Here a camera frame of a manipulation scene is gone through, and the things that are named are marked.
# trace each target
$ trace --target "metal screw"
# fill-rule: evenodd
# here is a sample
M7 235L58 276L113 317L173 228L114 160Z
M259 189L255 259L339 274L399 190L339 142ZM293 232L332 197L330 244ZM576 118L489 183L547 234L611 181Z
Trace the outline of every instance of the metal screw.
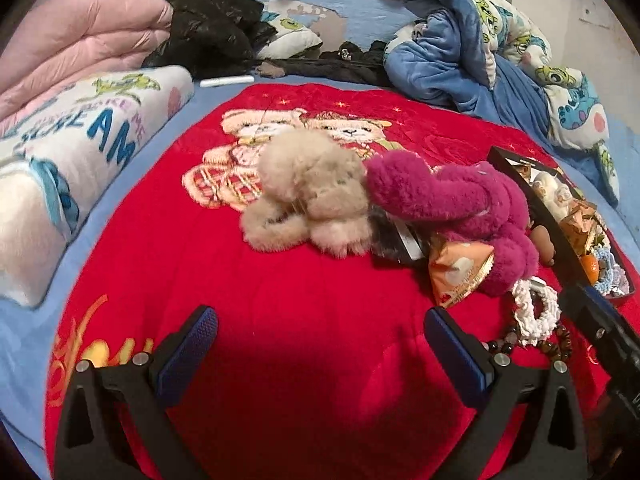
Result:
M87 361L86 359L83 359L76 365L76 372L82 373L87 371L89 369L90 364L91 363L89 361Z
M563 361L554 361L554 368L561 374L564 374L569 369Z
M135 354L131 362L136 366L144 366L149 362L149 354L146 352L140 352L139 354Z
M498 366L509 366L511 364L511 359L507 354L494 355L494 361Z

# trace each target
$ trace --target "red blanket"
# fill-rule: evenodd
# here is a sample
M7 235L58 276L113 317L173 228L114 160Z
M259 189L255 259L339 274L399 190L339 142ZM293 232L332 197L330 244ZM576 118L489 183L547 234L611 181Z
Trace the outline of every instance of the red blanket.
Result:
M426 276L377 268L370 256L335 260L311 246L260 254L242 241L237 210L259 193L261 146L285 124L302 123L364 157L399 143L431 164L471 164L496 144L555 165L518 130L392 92L248 88L174 142L89 258L52 352L50 462L74 364L126 362L200 304L217 310L218 339L170 416L212 478L426 479L453 448L474 412L424 340L433 306ZM548 269L540 276L558 286ZM489 340L504 333L512 307L510 297L476 292L450 312ZM640 326L634 300L623 312ZM569 368L588 412L607 377L575 333L574 345ZM516 349L514 358L548 365L535 349ZM517 423L486 476L503 464Z

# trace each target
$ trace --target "tray of items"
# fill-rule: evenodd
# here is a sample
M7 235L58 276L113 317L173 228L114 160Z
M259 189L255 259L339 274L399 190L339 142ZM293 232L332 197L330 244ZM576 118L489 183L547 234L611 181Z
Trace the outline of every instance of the tray of items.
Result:
M532 230L543 226L548 231L555 248L548 263L563 285L592 285L614 304L635 293L596 205L587 202L560 169L497 146L487 160L516 181L526 196Z

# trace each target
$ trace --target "white scrunchie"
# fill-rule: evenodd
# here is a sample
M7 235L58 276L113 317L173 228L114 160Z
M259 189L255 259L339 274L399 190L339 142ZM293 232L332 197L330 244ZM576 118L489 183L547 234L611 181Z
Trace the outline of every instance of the white scrunchie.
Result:
M542 299L544 309L536 319L531 299L531 289ZM520 344L537 345L539 341L549 338L560 321L558 293L539 278L518 280L511 289L517 305L513 317L520 326Z

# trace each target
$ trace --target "black puffer jacket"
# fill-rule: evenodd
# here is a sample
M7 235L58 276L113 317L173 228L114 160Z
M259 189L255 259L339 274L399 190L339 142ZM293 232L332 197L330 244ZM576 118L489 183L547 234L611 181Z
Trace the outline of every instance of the black puffer jacket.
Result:
M143 67L182 65L196 79L240 75L252 66L254 50L275 33L260 21L255 0L167 0L174 18L167 41Z

